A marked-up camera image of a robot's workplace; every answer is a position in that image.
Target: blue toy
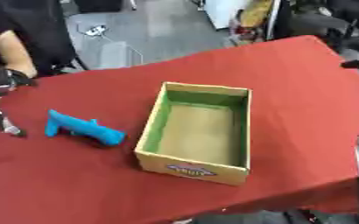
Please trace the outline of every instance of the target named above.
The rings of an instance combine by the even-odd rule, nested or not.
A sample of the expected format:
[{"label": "blue toy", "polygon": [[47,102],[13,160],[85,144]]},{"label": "blue toy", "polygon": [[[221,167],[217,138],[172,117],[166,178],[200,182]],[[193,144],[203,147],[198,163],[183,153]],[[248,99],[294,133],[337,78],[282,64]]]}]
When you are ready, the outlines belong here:
[{"label": "blue toy", "polygon": [[100,126],[96,120],[86,122],[72,116],[62,115],[50,109],[49,120],[47,121],[45,129],[46,136],[56,136],[60,128],[69,130],[75,135],[94,137],[108,146],[118,145],[125,138],[125,133]]}]

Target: cardboard box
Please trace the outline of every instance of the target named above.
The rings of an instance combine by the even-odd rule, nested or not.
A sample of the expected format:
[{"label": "cardboard box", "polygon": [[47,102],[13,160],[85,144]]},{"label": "cardboard box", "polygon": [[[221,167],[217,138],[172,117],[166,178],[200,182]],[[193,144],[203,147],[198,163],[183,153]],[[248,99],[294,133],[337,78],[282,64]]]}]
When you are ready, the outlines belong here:
[{"label": "cardboard box", "polygon": [[250,169],[245,88],[163,84],[137,148],[144,170],[240,185]]}]

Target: white cabinet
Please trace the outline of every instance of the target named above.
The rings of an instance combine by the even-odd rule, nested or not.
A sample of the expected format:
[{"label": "white cabinet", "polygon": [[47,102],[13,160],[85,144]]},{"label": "white cabinet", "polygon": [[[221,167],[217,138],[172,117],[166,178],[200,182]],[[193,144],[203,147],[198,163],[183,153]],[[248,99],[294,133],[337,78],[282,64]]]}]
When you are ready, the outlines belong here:
[{"label": "white cabinet", "polygon": [[252,0],[206,0],[204,10],[215,29],[229,27],[229,21]]}]

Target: person's arm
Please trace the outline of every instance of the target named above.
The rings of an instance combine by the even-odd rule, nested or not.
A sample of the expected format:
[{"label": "person's arm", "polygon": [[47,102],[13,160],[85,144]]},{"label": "person's arm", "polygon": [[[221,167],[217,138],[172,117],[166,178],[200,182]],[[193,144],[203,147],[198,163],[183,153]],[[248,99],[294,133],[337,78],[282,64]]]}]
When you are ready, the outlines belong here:
[{"label": "person's arm", "polygon": [[5,67],[26,74],[29,78],[37,75],[32,59],[14,31],[0,34],[0,56]]}]

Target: red table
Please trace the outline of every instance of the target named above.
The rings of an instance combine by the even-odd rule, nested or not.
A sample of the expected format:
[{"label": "red table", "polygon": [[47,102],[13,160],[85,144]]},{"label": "red table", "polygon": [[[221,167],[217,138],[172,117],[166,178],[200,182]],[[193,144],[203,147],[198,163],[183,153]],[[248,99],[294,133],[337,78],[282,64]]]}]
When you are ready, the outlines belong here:
[{"label": "red table", "polygon": [[[0,102],[29,140],[0,133],[0,224],[153,223],[199,213],[358,209],[359,74],[312,37],[39,80]],[[133,149],[162,81],[254,90],[251,173],[233,187],[141,171]],[[124,130],[97,150],[44,135],[46,111]]]}]

